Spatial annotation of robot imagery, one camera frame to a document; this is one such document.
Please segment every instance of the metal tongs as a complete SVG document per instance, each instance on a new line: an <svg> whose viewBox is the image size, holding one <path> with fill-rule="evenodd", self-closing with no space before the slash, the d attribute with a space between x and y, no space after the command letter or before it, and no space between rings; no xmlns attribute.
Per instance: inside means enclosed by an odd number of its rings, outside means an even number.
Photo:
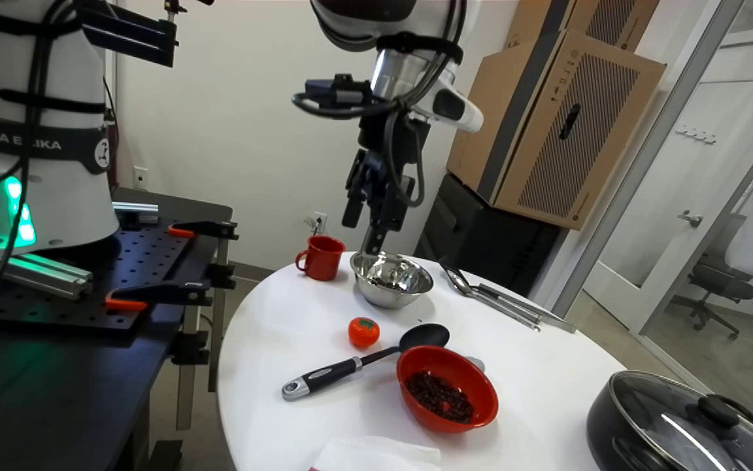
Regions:
<svg viewBox="0 0 753 471"><path fill-rule="evenodd" d="M483 281L479 284L468 281L449 257L441 257L440 267L443 270L449 284L464 297L475 297L531 330L539 330L539 325L552 325L556 330L575 331L575 327L568 318L552 313L548 309L522 296L509 296Z"/></svg>

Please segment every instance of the red mug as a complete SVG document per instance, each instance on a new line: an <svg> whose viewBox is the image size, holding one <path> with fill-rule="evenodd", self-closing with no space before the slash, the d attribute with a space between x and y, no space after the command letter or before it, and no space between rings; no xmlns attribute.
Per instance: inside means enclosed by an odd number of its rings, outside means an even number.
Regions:
<svg viewBox="0 0 753 471"><path fill-rule="evenodd" d="M296 257L296 267L314 280L334 280L341 250L345 242L327 236L311 236L306 250Z"/></svg>

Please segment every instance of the pot lid handle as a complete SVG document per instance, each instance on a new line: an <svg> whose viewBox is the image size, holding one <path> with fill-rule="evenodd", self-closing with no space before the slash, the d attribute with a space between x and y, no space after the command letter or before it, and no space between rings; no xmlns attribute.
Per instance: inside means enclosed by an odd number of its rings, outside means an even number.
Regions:
<svg viewBox="0 0 753 471"><path fill-rule="evenodd" d="M698 410L722 429L731 429L740 423L736 408L723 402L718 395L698 397Z"/></svg>

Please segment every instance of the office chair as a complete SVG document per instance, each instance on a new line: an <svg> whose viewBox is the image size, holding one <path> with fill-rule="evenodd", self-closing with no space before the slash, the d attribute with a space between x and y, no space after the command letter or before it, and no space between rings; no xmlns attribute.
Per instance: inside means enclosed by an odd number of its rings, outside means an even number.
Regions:
<svg viewBox="0 0 753 471"><path fill-rule="evenodd" d="M726 245L731 242L743 223L743 213L728 213L722 232L713 238L713 242L705 249L705 254L696 262L689 271L689 281L705 289L705 296L692 302L692 327L700 330L713 318L728 330L731 340L740 335L740 330L731 322L722 318L715 310L710 310L705 301L710 296L722 296L734 302L753 297L753 274L731 270L723 262Z"/></svg>

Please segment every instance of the robotic manipulator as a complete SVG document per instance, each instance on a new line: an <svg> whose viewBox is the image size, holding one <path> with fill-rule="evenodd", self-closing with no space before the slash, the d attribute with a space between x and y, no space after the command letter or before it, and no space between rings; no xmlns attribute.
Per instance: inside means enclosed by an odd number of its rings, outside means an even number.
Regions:
<svg viewBox="0 0 753 471"><path fill-rule="evenodd" d="M107 168L104 55L173 66L177 0L145 17L107 0L0 0L0 250L117 229Z"/></svg>
<svg viewBox="0 0 753 471"><path fill-rule="evenodd" d="M369 203L360 254L375 257L383 236L402 226L407 207L423 200L421 148L428 119L462 130L483 123L480 110L453 89L459 38L479 15L479 0L311 0L311 8L340 49L378 52L370 80L338 72L306 80L292 97L311 114L360 119L341 224L356 226ZM416 178L402 172L406 165L416 165Z"/></svg>
<svg viewBox="0 0 753 471"><path fill-rule="evenodd" d="M341 224L356 226L369 203L360 250L375 254L386 229L402 226L406 209L421 203L428 119L480 127L480 113L449 86L479 0L311 0L311 8L332 45L378 52L370 80L341 72L306 80L292 98L319 118L360 119ZM107 0L0 0L0 250L80 245L117 229L97 47L173 66L173 15L183 8L165 0L165 9L168 21L151 21ZM417 190L406 165L417 165Z"/></svg>

